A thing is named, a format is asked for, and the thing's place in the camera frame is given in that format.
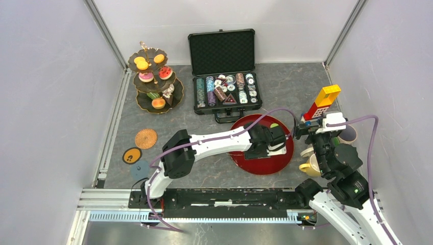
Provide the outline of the red round tray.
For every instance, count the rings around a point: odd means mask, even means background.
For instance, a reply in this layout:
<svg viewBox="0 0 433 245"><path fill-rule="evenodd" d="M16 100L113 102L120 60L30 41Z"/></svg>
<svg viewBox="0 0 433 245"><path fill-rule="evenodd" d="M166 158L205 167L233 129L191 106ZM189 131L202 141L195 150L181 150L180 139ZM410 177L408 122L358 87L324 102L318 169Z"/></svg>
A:
<svg viewBox="0 0 433 245"><path fill-rule="evenodd" d="M235 129L238 127L246 126L248 123L254 122L258 119L262 114L252 114L247 115L239 119L234 123L231 129ZM278 119L272 116L265 116L259 123L259 125L270 127L272 124L278 124L282 127L285 134L291 133L291 130L287 128L287 126L279 121ZM282 155L269 156L266 158L258 158L258 159L246 159L246 152L229 152L227 153L231 159L235 162L235 164L247 171L251 174L255 175L271 175L275 174L282 169L284 169L291 161L294 155L294 141L292 136L290 136L286 143L286 153Z"/></svg>

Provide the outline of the red frosted donut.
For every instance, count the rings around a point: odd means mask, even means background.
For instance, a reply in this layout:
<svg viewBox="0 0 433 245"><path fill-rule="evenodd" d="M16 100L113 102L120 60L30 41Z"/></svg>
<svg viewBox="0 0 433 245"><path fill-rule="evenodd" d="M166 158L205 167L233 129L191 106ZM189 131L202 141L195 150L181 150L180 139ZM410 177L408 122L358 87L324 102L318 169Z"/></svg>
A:
<svg viewBox="0 0 433 245"><path fill-rule="evenodd" d="M164 66L159 70L158 75L160 79L167 80L173 75L173 69L169 66Z"/></svg>

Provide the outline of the pink frosted donut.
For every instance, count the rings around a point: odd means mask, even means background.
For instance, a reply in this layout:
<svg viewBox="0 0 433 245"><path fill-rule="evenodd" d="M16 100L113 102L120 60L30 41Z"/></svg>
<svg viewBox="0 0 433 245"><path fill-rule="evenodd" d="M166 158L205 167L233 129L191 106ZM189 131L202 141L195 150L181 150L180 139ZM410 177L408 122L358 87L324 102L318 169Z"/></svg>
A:
<svg viewBox="0 0 433 245"><path fill-rule="evenodd" d="M154 75L151 72L140 72L138 78L144 83L154 81Z"/></svg>

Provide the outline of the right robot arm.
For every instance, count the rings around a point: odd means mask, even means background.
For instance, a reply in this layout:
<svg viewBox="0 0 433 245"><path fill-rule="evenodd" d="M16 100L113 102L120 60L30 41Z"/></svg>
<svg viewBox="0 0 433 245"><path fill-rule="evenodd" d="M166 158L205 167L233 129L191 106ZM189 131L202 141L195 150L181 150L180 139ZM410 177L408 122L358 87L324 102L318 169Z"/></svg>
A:
<svg viewBox="0 0 433 245"><path fill-rule="evenodd" d="M303 181L295 189L295 202L301 208L312 208L334 226L351 244L400 244L400 240L379 211L378 201L369 185L370 177L358 172L363 162L355 147L332 142L343 127L366 119L374 119L367 154L367 170L371 170L371 152L379 119L367 115L342 122L318 119L299 123L293 136L306 135L319 165L321 177L329 180L324 191L313 179Z"/></svg>

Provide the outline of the yellow round cookie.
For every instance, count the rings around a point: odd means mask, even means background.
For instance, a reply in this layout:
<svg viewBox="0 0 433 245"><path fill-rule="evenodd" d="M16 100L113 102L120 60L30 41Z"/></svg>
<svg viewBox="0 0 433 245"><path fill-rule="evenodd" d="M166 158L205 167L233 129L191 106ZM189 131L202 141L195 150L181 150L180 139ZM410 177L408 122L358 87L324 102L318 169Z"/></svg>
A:
<svg viewBox="0 0 433 245"><path fill-rule="evenodd" d="M154 59L153 59L153 61L154 61L156 64L160 64L160 63L162 63L164 60L165 60L165 55L164 55L164 54L158 54L158 55L156 55L156 56L154 57Z"/></svg>

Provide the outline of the chocolate cake slice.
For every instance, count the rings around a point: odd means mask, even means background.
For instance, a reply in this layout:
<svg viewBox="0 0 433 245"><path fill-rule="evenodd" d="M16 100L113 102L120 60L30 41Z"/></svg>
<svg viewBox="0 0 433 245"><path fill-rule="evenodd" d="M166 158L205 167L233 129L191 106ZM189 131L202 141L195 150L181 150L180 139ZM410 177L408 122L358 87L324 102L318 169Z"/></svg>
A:
<svg viewBox="0 0 433 245"><path fill-rule="evenodd" d="M165 99L166 103L169 104L171 107L173 104L173 95L171 93L164 93L163 98Z"/></svg>

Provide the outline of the orange waffle biscuit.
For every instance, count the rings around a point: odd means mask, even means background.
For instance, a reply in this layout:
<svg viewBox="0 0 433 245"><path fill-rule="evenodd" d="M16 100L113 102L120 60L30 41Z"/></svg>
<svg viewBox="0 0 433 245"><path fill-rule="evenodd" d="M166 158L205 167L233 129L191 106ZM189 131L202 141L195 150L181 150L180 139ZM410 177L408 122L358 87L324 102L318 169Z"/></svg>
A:
<svg viewBox="0 0 433 245"><path fill-rule="evenodd" d="M138 64L138 63L141 63L141 62L145 62L145 61L146 61L145 58L141 57L141 56L138 56L138 57L134 58L134 63L135 64Z"/></svg>

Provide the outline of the white striped donut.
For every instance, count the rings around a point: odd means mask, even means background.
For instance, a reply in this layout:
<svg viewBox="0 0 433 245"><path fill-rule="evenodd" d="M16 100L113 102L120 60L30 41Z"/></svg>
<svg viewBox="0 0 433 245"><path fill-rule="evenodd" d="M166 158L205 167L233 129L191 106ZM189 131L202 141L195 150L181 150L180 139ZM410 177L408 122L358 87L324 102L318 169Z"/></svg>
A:
<svg viewBox="0 0 433 245"><path fill-rule="evenodd" d="M169 87L166 90L163 91L163 96L167 97L167 98L171 97L172 94L173 94L173 92L174 92L174 90L175 90L174 85L170 84Z"/></svg>

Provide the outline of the orange peach bun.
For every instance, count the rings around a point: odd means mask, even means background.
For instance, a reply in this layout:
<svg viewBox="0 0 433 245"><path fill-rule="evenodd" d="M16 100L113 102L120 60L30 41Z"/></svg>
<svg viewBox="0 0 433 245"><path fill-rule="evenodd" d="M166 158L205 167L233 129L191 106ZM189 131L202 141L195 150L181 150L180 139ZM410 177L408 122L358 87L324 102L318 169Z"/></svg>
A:
<svg viewBox="0 0 433 245"><path fill-rule="evenodd" d="M159 98L153 99L151 102L151 105L154 109L160 110L160 109L163 109L165 107L166 101L165 101L165 99L159 97Z"/></svg>

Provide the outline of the white rectangular pastry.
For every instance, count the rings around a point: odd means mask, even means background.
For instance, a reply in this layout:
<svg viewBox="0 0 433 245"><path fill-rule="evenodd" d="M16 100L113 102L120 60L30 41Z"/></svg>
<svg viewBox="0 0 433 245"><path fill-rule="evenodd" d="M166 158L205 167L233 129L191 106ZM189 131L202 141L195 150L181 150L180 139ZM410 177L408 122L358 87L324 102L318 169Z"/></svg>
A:
<svg viewBox="0 0 433 245"><path fill-rule="evenodd" d="M147 96L148 96L151 100L158 99L158 98L161 97L161 95L160 95L159 93L157 93L157 92L149 92L149 93L147 93Z"/></svg>

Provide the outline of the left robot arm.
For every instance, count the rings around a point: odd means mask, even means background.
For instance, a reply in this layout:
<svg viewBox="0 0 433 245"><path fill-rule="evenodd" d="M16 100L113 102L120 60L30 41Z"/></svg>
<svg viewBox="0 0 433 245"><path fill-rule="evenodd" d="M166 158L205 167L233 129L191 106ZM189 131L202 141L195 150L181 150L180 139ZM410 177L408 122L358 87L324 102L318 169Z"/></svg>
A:
<svg viewBox="0 0 433 245"><path fill-rule="evenodd" d="M280 125L247 124L208 135L189 135L180 130L152 162L156 170L141 188L140 200L148 208L156 207L171 182L188 175L194 163L203 158L242 152L246 160L267 159L286 154L287 139L288 134Z"/></svg>

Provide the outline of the orange round biscuit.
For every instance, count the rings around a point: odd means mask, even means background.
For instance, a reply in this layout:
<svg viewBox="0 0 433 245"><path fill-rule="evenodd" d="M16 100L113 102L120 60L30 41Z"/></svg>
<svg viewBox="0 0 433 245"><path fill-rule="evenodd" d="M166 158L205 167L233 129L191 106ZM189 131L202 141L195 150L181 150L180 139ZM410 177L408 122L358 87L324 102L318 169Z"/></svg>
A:
<svg viewBox="0 0 433 245"><path fill-rule="evenodd" d="M139 70L146 70L149 68L149 63L146 60L141 60L136 63Z"/></svg>

